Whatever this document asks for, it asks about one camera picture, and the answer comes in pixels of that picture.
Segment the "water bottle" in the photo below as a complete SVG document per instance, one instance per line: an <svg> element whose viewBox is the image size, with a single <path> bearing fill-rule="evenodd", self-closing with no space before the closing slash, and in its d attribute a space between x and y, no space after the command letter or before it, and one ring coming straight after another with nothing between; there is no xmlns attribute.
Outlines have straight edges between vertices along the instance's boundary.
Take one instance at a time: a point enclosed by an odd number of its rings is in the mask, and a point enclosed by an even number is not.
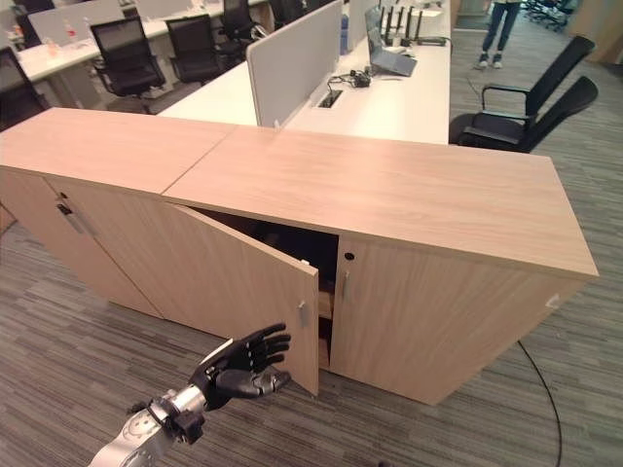
<svg viewBox="0 0 623 467"><path fill-rule="evenodd" d="M69 24L69 21L67 19L64 19L62 21L65 24L65 31L67 31L67 35L69 36L69 41L71 42L72 45L76 45L76 30L71 27L71 24Z"/></svg>
<svg viewBox="0 0 623 467"><path fill-rule="evenodd" d="M91 31L91 23L89 22L89 19L87 17L84 17L83 20L85 21L85 27L87 29L87 37L95 42L95 38L93 37L93 33Z"/></svg>

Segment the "person's leg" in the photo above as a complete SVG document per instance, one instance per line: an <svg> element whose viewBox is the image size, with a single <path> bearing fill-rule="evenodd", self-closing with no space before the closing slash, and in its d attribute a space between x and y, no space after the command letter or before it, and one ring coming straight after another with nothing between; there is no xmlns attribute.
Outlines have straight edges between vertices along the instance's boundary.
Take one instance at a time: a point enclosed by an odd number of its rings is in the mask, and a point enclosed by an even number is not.
<svg viewBox="0 0 623 467"><path fill-rule="evenodd" d="M478 65L481 68L487 67L487 61L489 60L489 55L487 51L491 47L491 44L494 42L495 35L497 33L497 29L499 28L499 23L502 20L502 15L504 14L504 4L503 3L495 3L494 10L491 13L491 24L489 25L489 31L487 31L487 35L485 36L485 40L483 41L483 51L478 59Z"/></svg>
<svg viewBox="0 0 623 467"><path fill-rule="evenodd" d="M506 7L506 18L504 18L502 32L499 35L499 41L497 42L497 52L494 56L494 68L502 67L502 51L508 42L508 36L510 36L510 31L513 29L513 25L515 24L515 19L519 13L521 3L507 3L504 6Z"/></svg>

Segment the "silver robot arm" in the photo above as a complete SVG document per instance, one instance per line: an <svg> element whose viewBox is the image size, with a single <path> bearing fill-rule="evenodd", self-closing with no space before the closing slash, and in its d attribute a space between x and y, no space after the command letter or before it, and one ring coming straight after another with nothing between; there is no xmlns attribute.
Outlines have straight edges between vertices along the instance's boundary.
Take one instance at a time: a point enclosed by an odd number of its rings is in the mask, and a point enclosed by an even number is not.
<svg viewBox="0 0 623 467"><path fill-rule="evenodd" d="M290 375L267 368L284 360L290 336L269 336L284 329L277 324L225 342L200 362L188 386L134 406L119 436L97 453L90 467L154 466L173 442L191 445L203 435L205 412L232 398L256 399L278 391Z"/></svg>

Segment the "laptop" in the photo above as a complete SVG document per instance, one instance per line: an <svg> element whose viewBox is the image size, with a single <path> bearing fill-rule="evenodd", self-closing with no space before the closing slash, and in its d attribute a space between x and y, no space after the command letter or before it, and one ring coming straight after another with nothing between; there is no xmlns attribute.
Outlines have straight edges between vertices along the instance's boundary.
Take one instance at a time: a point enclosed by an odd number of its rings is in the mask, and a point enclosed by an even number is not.
<svg viewBox="0 0 623 467"><path fill-rule="evenodd" d="M409 56L395 54L383 49L380 24L381 10L378 6L372 7L366 12L366 31L368 33L370 63L397 75L411 76L417 62Z"/></svg>

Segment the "cable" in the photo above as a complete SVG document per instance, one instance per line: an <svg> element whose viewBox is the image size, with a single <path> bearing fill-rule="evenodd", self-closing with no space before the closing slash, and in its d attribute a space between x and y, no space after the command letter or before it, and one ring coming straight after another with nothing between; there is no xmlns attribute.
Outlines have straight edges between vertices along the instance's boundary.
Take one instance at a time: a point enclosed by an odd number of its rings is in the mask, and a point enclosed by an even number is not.
<svg viewBox="0 0 623 467"><path fill-rule="evenodd" d="M469 77L467 75L465 75L465 80L467 80L467 84L469 84L469 86L471 87L471 90L474 91L474 94L476 94L476 98L478 99L478 102L480 102L480 105L483 107L483 109L485 108L485 103L483 102L483 97L482 95L480 95L478 93L478 91L476 90L476 87L474 87L474 84L471 82L471 80L469 79Z"/></svg>
<svg viewBox="0 0 623 467"><path fill-rule="evenodd" d="M558 415L558 409L556 409L556 403L554 402L554 398L552 397L552 393L549 390L549 386L545 382L545 378L543 377L543 375L541 374L541 371L536 366L536 363L534 363L534 360L532 360L532 357L530 357L530 354L528 353L528 351L526 350L522 342L517 341L517 343L519 344L520 347L522 347L522 350L524 350L524 353L530 360L530 363L532 363L532 366L536 370L536 374L540 378L541 382L543 383L543 387L547 391L549 402L552 403L552 409L554 409L554 415L556 416L556 426L558 428L558 459L556 460L556 467L560 467L561 461L563 459L563 427L561 425L561 418Z"/></svg>

